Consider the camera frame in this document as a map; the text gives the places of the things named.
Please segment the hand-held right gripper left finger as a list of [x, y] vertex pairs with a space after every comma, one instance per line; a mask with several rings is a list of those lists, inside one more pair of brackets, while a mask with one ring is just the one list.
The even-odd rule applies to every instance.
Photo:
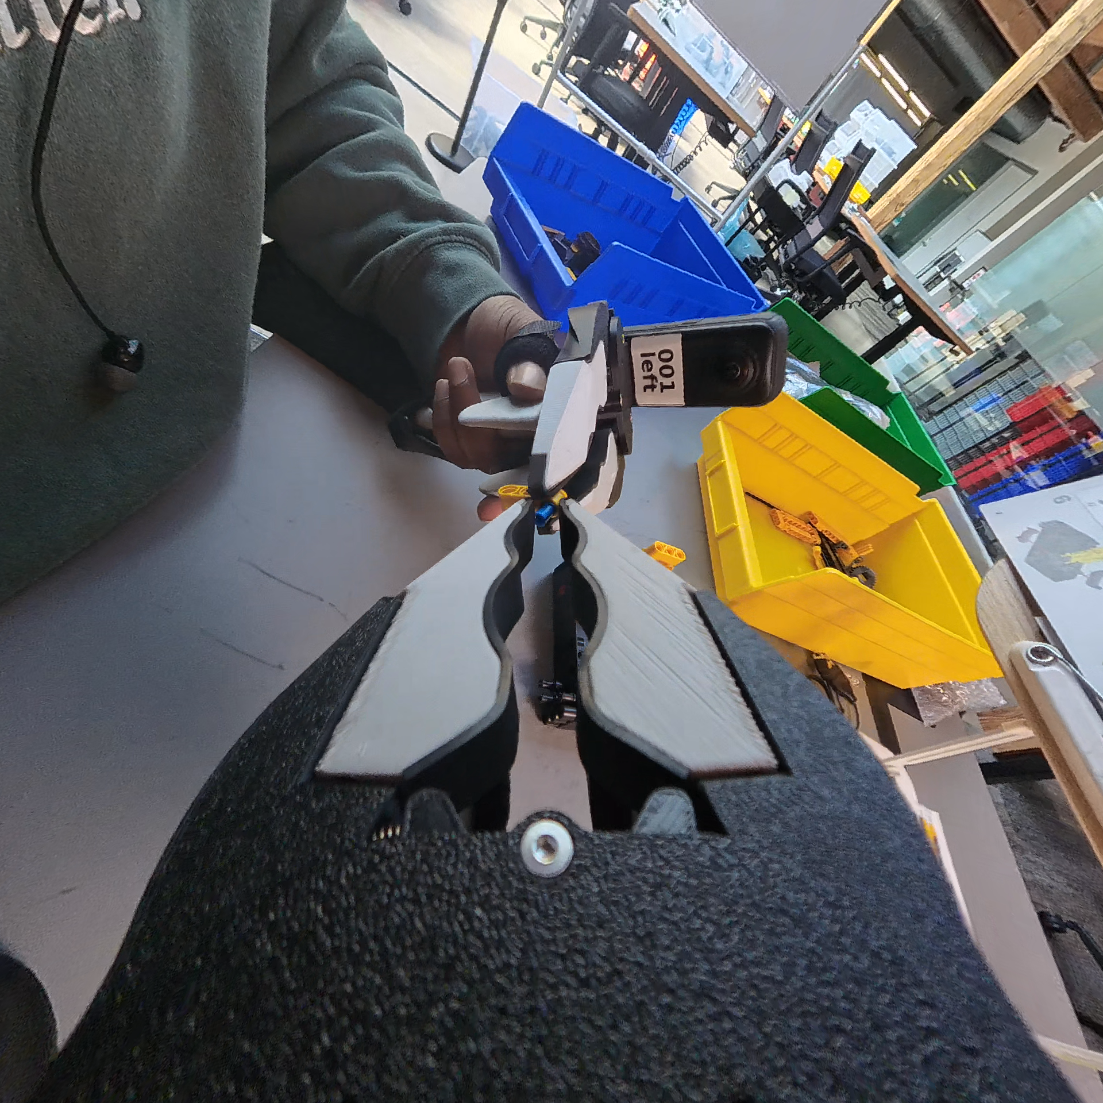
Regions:
[[525, 608], [532, 506], [514, 504], [402, 593], [315, 767], [396, 786], [493, 786], [517, 754], [508, 640]]

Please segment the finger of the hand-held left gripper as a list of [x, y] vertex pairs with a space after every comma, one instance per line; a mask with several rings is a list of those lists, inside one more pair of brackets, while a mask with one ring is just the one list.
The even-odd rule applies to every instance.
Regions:
[[595, 483], [590, 490], [590, 509], [603, 513], [619, 501], [624, 486], [625, 458], [621, 455], [612, 428], [595, 435], [598, 460]]
[[[531, 497], [549, 500], [582, 470], [567, 497], [581, 507], [610, 504], [610, 436], [598, 432], [608, 400], [608, 314], [571, 314], [568, 331], [550, 366], [531, 446]], [[598, 436], [595, 467], [589, 453]]]

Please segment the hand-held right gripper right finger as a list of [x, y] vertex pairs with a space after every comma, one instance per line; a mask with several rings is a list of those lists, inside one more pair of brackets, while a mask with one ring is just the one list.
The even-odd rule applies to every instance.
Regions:
[[779, 762], [693, 586], [572, 501], [560, 535], [590, 594], [578, 719], [682, 782], [772, 775]]

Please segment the black lego model yellow beam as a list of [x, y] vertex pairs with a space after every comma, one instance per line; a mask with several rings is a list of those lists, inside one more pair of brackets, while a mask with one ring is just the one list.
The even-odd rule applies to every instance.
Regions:
[[626, 744], [658, 747], [691, 710], [702, 628], [693, 590], [571, 498], [558, 503], [562, 563], [552, 573], [552, 676], [542, 723], [583, 721]]

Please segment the yellow storage bin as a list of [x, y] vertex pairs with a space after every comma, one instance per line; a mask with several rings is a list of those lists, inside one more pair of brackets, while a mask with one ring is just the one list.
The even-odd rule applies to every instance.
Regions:
[[[999, 677], [981, 577], [942, 504], [787, 395], [724, 411], [699, 439], [714, 591], [749, 627], [899, 689]], [[875, 588], [817, 570], [758, 500], [872, 543]]]

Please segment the person's left forearm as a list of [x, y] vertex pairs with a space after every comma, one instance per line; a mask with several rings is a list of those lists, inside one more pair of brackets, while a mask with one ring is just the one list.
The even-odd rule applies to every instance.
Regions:
[[437, 189], [346, 3], [271, 4], [264, 127], [265, 235], [421, 377], [480, 304], [518, 298], [488, 228]]

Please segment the open lego instruction manual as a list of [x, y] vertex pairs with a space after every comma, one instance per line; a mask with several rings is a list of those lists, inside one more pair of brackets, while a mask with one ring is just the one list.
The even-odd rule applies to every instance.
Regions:
[[989, 504], [981, 513], [1046, 637], [1100, 690], [1102, 476]]

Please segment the person's left hand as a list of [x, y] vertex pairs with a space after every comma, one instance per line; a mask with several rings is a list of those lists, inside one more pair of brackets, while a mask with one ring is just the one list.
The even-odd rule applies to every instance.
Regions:
[[493, 297], [471, 311], [444, 339], [437, 355], [431, 428], [447, 462], [488, 476], [527, 462], [531, 438], [466, 426], [460, 415], [483, 396], [501, 395], [493, 370], [498, 352], [520, 330], [540, 320], [516, 297]]

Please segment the green storage bin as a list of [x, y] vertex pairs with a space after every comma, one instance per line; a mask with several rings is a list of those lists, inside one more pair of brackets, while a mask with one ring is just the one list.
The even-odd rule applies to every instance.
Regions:
[[853, 353], [806, 311], [784, 298], [771, 307], [788, 330], [788, 353], [818, 366], [820, 388], [801, 404], [913, 483], [919, 493], [955, 480], [899, 388]]

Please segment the black office chair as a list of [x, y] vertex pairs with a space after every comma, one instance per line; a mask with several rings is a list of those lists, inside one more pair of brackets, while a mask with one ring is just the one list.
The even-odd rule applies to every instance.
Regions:
[[848, 288], [833, 268], [833, 261], [818, 252], [818, 244], [834, 233], [844, 206], [875, 149], [858, 143], [842, 161], [832, 188], [807, 218], [801, 218], [778, 188], [766, 187], [756, 203], [757, 213], [768, 231], [764, 270], [775, 295], [784, 292], [794, 301], [811, 308], [817, 319], [842, 306]]

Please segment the blue storage bin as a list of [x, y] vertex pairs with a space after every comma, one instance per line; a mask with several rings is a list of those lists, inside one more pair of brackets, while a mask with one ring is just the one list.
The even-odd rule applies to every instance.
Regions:
[[532, 104], [483, 169], [490, 218], [544, 318], [605, 301], [626, 327], [750, 315], [767, 303], [690, 200]]

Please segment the wooden office desk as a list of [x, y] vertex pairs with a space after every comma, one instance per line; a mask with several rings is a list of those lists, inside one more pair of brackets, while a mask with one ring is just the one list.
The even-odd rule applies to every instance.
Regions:
[[964, 355], [972, 355], [975, 350], [968, 341], [960, 336], [958, 330], [946, 321], [924, 285], [918, 282], [896, 254], [888, 249], [861, 208], [852, 206], [848, 212], [848, 219], [861, 243], [872, 251], [880, 268], [884, 270], [886, 276], [898, 289], [909, 313], [906, 322], [897, 326], [889, 335], [880, 338], [866, 352], [861, 353], [865, 361], [870, 365], [875, 365], [878, 360], [895, 351], [911, 334], [920, 328], [922, 328], [930, 338], [950, 346]]

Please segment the stack of coloured small bins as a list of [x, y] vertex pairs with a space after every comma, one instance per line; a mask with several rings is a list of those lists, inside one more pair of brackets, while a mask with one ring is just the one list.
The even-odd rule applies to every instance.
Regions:
[[949, 463], [969, 511], [1100, 474], [1100, 422], [1077, 390], [1041, 386], [1006, 417], [1005, 428]]

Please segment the black floor stand pole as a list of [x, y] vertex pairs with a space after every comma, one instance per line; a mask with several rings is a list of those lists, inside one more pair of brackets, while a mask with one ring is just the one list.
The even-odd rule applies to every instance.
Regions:
[[474, 156], [466, 149], [465, 145], [463, 145], [463, 136], [471, 119], [477, 92], [480, 88], [482, 77], [489, 62], [489, 56], [491, 53], [494, 41], [497, 36], [497, 31], [508, 5], [508, 2], [496, 2], [495, 4], [491, 20], [483, 36], [481, 48], [475, 60], [473, 76], [466, 92], [463, 110], [458, 116], [452, 134], [448, 136], [439, 131], [433, 131], [427, 134], [424, 139], [424, 147], [432, 159], [448, 169], [449, 173], [456, 175], [467, 169], [475, 160]]

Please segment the white document stand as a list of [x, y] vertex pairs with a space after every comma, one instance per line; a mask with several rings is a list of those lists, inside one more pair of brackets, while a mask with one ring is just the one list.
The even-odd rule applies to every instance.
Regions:
[[1100, 696], [1052, 646], [1019, 642], [1006, 681], [1097, 861], [1102, 860]]

